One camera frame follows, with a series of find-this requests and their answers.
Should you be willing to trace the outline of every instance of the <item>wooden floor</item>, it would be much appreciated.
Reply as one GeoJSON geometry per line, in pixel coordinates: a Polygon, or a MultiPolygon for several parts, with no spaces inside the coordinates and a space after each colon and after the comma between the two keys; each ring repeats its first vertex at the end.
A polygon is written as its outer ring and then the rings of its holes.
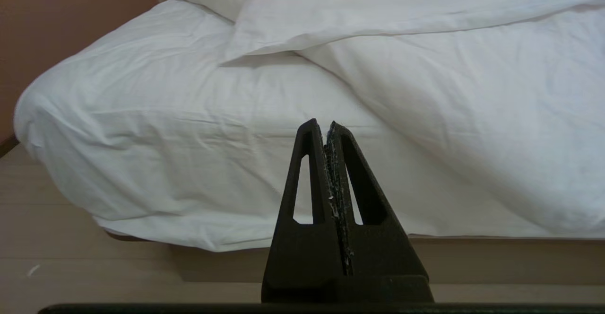
{"type": "MultiPolygon", "coordinates": [[[[440,302],[605,303],[603,286],[432,289],[440,302]]],[[[257,283],[182,281],[167,245],[110,239],[22,146],[0,159],[0,313],[31,314],[56,303],[254,303],[259,296],[257,283]]]]}

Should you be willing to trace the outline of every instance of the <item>brown wall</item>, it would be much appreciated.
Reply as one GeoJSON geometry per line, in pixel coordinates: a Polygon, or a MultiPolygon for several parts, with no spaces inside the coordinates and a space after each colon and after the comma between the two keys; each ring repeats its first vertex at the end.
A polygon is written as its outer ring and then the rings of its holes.
{"type": "Polygon", "coordinates": [[[0,142],[13,134],[17,98],[33,79],[156,0],[0,0],[0,142]]]}

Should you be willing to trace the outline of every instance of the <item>white duvet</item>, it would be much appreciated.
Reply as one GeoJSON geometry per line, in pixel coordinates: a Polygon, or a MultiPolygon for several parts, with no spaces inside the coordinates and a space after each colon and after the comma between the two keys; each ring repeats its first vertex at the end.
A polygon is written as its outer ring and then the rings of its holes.
{"type": "Polygon", "coordinates": [[[605,0],[246,0],[225,60],[298,50],[553,232],[605,228],[605,0]]]}
{"type": "MultiPolygon", "coordinates": [[[[380,31],[397,8],[372,19],[343,10],[351,0],[188,1],[59,63],[17,105],[18,138],[102,227],[213,251],[268,246],[296,128],[315,117],[351,129],[409,233],[605,237],[601,0],[534,0],[546,15],[508,0],[531,19],[407,35],[380,31]],[[238,17],[235,31],[194,3],[238,17]],[[343,26],[355,19],[370,33],[343,26]],[[326,20],[346,22],[324,32],[326,20]],[[262,52],[274,53],[221,66],[262,52]]],[[[385,1],[402,2],[356,5],[385,1]]],[[[432,13],[463,14],[443,3],[432,13]]],[[[415,5],[403,15],[419,19],[415,5]]]]}

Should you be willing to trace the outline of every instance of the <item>baseboard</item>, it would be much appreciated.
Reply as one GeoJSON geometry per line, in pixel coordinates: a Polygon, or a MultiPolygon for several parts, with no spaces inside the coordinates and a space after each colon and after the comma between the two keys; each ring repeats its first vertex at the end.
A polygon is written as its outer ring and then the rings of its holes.
{"type": "Polygon", "coordinates": [[[2,143],[0,143],[0,157],[4,157],[5,154],[9,153],[15,146],[19,145],[19,141],[15,135],[11,135],[10,137],[4,139],[2,143]]]}
{"type": "MultiPolygon", "coordinates": [[[[413,238],[432,283],[605,285],[605,241],[413,238]]],[[[268,249],[171,247],[184,281],[261,282],[268,249]]]]}

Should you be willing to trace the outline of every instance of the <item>mattress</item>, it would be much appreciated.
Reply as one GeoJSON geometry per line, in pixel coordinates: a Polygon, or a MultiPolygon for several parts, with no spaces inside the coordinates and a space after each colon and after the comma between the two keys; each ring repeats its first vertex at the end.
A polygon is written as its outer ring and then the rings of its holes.
{"type": "MultiPolygon", "coordinates": [[[[411,234],[603,236],[553,234],[511,213],[293,52],[220,66],[232,27],[203,6],[160,3],[36,79],[17,137],[100,226],[216,252],[270,245],[296,129],[310,118],[352,131],[411,234]]],[[[305,185],[302,172],[295,217],[310,223],[305,185]]]]}

